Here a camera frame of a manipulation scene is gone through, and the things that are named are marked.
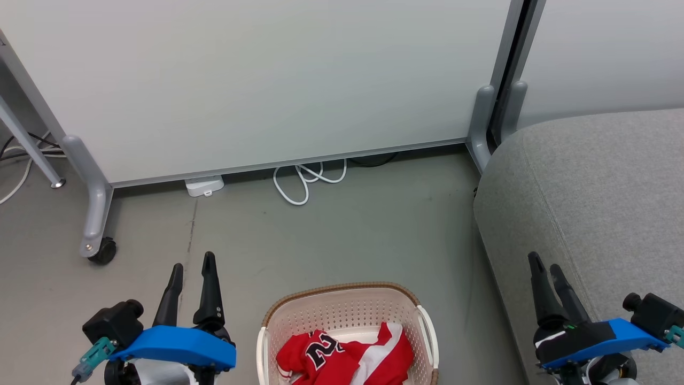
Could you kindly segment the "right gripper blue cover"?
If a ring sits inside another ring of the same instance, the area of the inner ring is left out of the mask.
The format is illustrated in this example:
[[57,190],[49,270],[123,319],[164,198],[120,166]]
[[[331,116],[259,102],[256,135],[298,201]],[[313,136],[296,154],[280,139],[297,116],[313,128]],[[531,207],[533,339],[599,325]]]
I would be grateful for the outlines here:
[[538,327],[563,327],[568,319],[573,324],[582,324],[564,326],[561,332],[535,343],[538,365],[559,384],[591,384],[589,368],[603,357],[626,356],[636,349],[662,352],[670,347],[669,341],[658,339],[622,318],[591,322],[561,266],[553,264],[550,266],[550,275],[561,300],[560,305],[550,287],[547,269],[537,252],[528,254],[528,265]]

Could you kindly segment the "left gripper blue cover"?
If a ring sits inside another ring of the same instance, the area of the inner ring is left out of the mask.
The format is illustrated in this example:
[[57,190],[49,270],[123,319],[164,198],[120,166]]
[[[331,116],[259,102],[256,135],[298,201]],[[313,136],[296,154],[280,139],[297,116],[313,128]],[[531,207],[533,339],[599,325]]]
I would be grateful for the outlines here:
[[237,350],[225,329],[215,254],[207,251],[195,328],[176,327],[184,268],[173,266],[152,327],[126,349],[110,356],[106,384],[213,384],[235,368]]

